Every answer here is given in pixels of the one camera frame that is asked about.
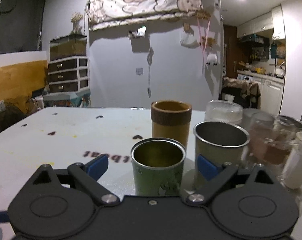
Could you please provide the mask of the green metal cup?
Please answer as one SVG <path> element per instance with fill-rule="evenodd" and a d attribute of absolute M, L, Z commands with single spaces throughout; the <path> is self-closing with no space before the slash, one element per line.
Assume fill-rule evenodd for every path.
<path fill-rule="evenodd" d="M 149 138 L 131 149 L 135 192 L 138 196 L 178 196 L 185 147 L 169 138 Z"/>

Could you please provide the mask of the silver steel cup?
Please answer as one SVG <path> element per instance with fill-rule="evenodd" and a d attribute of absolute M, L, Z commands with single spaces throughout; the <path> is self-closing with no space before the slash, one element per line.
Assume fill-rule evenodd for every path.
<path fill-rule="evenodd" d="M 239 164 L 245 146 L 250 142 L 249 133 L 242 127 L 226 122 L 204 121 L 193 129 L 195 135 L 194 188 L 208 182 L 198 170 L 198 156 L 203 155 L 214 164 L 229 162 Z"/>

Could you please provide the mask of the frosted glass cup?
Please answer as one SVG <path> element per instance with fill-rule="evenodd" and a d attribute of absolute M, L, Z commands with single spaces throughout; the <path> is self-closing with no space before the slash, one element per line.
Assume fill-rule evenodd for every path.
<path fill-rule="evenodd" d="M 245 130 L 248 130 L 251 125 L 252 116 L 256 113 L 259 113 L 261 110 L 256 108 L 244 108 L 241 127 Z"/>

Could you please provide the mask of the brown bamboo cup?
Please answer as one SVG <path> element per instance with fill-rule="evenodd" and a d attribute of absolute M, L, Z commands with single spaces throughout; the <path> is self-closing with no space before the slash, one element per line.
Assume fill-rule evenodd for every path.
<path fill-rule="evenodd" d="M 192 117 L 189 103 L 174 100 L 154 101 L 151 104 L 152 137 L 169 138 L 187 148 Z"/>

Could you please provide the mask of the white plastic cup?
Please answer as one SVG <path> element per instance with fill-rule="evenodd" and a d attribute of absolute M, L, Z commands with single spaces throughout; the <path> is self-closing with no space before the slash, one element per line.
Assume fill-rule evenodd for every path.
<path fill-rule="evenodd" d="M 302 132 L 297 132 L 294 145 L 283 170 L 283 183 L 290 189 L 302 185 Z"/>

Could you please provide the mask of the clear glass mug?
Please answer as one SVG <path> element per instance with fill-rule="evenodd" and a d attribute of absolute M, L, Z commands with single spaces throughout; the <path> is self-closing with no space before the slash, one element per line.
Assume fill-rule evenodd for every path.
<path fill-rule="evenodd" d="M 249 149 L 259 163 L 281 165 L 290 153 L 291 140 L 275 129 L 275 119 L 265 112 L 252 116 Z"/>

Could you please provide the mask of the clear ribbed glass bowl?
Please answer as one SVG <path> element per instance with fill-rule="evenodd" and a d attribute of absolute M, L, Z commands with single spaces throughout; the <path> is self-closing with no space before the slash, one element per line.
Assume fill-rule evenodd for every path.
<path fill-rule="evenodd" d="M 234 102 L 212 100 L 207 104 L 205 121 L 227 122 L 240 125 L 244 108 Z"/>

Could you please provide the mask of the small glass jar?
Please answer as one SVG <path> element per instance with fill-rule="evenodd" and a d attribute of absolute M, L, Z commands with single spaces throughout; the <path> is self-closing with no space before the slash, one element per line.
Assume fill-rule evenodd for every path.
<path fill-rule="evenodd" d="M 285 135 L 288 140 L 295 139 L 297 132 L 302 132 L 302 121 L 285 115 L 275 119 L 275 129 Z"/>

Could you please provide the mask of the white plastic drawer unit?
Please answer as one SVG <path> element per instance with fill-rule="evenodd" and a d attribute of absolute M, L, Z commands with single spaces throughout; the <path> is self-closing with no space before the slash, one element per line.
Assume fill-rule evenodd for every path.
<path fill-rule="evenodd" d="M 51 93 L 80 92 L 90 88 L 89 59 L 72 56 L 48 62 L 47 82 Z"/>

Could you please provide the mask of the white plush toy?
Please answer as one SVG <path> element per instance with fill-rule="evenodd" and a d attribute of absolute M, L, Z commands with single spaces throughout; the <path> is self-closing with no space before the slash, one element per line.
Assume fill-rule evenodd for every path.
<path fill-rule="evenodd" d="M 206 59 L 206 65 L 208 66 L 216 66 L 218 64 L 218 56 L 214 53 L 209 53 Z"/>

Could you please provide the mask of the glass fish tank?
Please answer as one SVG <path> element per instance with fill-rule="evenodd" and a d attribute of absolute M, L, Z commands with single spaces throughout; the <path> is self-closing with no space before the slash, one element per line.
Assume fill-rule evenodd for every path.
<path fill-rule="evenodd" d="M 72 56 L 86 56 L 87 36 L 70 34 L 49 42 L 49 59 L 55 61 Z"/>

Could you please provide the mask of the white plastic bag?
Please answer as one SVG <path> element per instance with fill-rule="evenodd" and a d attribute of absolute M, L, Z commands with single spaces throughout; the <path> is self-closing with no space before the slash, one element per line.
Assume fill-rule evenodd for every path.
<path fill-rule="evenodd" d="M 199 42 L 197 41 L 194 30 L 190 29 L 188 31 L 182 31 L 180 36 L 180 45 L 186 48 L 197 48 L 199 46 Z"/>

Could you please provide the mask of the dried flower bunch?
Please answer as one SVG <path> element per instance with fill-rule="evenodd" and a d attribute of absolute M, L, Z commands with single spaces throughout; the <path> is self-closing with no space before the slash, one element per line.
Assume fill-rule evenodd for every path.
<path fill-rule="evenodd" d="M 83 15 L 80 12 L 75 12 L 71 17 L 72 31 L 71 34 L 82 34 L 82 26 L 80 25 Z"/>

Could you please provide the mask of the patterned hanging blanket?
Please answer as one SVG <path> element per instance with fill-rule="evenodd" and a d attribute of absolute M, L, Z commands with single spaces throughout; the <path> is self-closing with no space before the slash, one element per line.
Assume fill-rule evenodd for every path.
<path fill-rule="evenodd" d="M 148 21 L 176 18 L 209 18 L 214 0 L 88 0 L 90 31 Z"/>

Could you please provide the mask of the white wall socket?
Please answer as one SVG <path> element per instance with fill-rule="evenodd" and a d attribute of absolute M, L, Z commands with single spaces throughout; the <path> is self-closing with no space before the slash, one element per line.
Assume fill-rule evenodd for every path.
<path fill-rule="evenodd" d="M 136 75 L 143 75 L 143 68 L 136 68 Z"/>

